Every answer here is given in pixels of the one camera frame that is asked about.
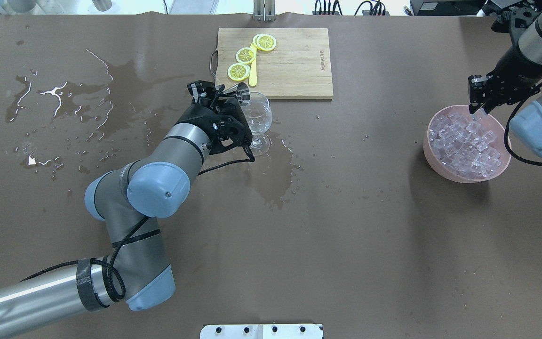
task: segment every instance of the blue joint cap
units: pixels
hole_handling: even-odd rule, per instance
[[[542,106],[533,101],[510,122],[510,129],[534,154],[542,157]]]
[[[190,187],[190,179],[181,167],[153,162],[133,174],[127,187],[127,199],[141,214],[167,218],[185,201]]]
[[[105,176],[112,172],[114,171],[110,171],[103,176],[93,180],[93,182],[90,183],[89,186],[87,186],[87,190],[85,191],[85,207],[92,215],[92,217],[98,219],[99,221],[104,221],[104,218],[99,215],[97,209],[95,208],[95,190],[97,189],[97,185],[99,185],[99,182],[101,182]]]
[[[154,278],[146,287],[142,288],[126,303],[131,311],[142,311],[165,302],[175,292],[175,280],[170,265]]]

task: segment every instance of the glass stem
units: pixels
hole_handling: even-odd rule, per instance
[[[261,144],[262,144],[261,138],[258,135],[253,135],[252,136],[252,147],[253,148],[258,148],[258,147],[261,146]]]

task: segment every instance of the wine glass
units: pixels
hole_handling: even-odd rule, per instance
[[[250,102],[242,110],[252,131],[250,150],[253,155],[262,156],[271,146],[271,140],[265,135],[273,120],[269,99],[259,92],[250,92]]]

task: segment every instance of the glass base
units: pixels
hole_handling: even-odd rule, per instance
[[[252,155],[262,156],[263,154],[269,151],[271,147],[271,140],[265,134],[253,134],[252,135],[252,144],[250,144],[250,150],[252,150]]]

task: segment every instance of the yellow spoon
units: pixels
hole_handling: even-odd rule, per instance
[[[256,53],[258,52],[258,47],[252,42],[250,48],[254,50],[254,60],[252,60],[252,63],[250,64],[250,78],[248,79],[248,84],[254,87],[258,83],[258,77],[256,75]]]

